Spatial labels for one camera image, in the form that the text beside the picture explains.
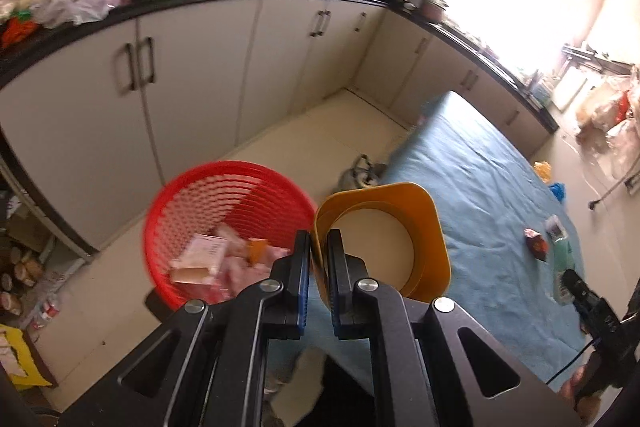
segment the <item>silver bolt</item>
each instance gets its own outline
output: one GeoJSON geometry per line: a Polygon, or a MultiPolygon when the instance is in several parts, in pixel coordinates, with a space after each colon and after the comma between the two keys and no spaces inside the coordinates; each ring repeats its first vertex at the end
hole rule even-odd
{"type": "Polygon", "coordinates": [[[203,311],[205,303],[200,299],[191,299],[190,301],[185,302],[184,311],[187,313],[200,313],[203,311]]]}
{"type": "Polygon", "coordinates": [[[433,305],[436,306],[436,309],[442,313],[452,312],[453,308],[456,307],[456,303],[448,297],[438,297],[433,301],[433,305]]]}
{"type": "Polygon", "coordinates": [[[358,281],[358,288],[365,292],[372,292],[378,289],[378,281],[374,279],[360,279],[358,281]]]}
{"type": "Polygon", "coordinates": [[[280,289],[280,283],[275,279],[265,279],[260,283],[260,289],[263,292],[272,293],[280,289]]]}

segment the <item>beige floor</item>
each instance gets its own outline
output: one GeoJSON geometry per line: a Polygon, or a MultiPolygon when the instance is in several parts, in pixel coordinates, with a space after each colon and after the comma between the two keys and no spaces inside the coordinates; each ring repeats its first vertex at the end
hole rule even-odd
{"type": "MultiPolygon", "coordinates": [[[[318,203],[359,153],[385,158],[406,131],[350,92],[276,126],[230,158],[288,176],[318,203]]],[[[64,410],[158,324],[143,299],[152,285],[142,261],[143,221],[127,230],[61,292],[62,311],[36,336],[60,385],[44,393],[64,410]]]]}

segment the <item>red basket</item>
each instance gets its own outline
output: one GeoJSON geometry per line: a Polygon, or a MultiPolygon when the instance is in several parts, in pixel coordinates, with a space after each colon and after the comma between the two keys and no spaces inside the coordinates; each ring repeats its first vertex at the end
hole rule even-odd
{"type": "Polygon", "coordinates": [[[169,261],[194,233],[225,222],[241,237],[261,237],[293,248],[296,230],[310,230],[316,205],[289,179],[248,162],[208,163],[162,189],[145,223],[145,262],[161,298],[177,310],[190,296],[168,276],[169,261]]]}

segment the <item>blue tablecloth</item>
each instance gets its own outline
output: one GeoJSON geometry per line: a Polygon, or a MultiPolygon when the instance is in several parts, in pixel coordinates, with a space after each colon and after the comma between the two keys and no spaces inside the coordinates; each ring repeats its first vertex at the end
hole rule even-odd
{"type": "MultiPolygon", "coordinates": [[[[552,298],[552,253],[548,263],[535,259],[523,231],[544,232],[545,220],[557,214],[582,274],[575,227],[526,159],[462,97],[447,93],[424,114],[427,121],[392,155],[383,182],[414,182],[430,193],[452,266],[447,296],[547,380],[584,346],[584,337],[574,307],[552,298]]],[[[270,367],[291,365],[305,346],[324,349],[372,391],[368,341],[333,336],[315,284],[303,341],[271,341],[270,367]]]]}

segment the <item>yellow container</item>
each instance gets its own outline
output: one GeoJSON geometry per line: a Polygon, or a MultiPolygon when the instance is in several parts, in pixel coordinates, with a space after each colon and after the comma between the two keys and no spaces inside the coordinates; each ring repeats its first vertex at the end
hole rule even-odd
{"type": "Polygon", "coordinates": [[[420,185],[395,183],[338,192],[318,208],[312,232],[312,257],[322,301],[328,305],[326,273],[322,263],[326,255],[326,235],[338,219],[361,208],[374,208],[391,214],[404,225],[411,237],[414,268],[400,293],[423,302],[431,302],[443,295],[449,286],[451,267],[436,206],[420,185]]]}

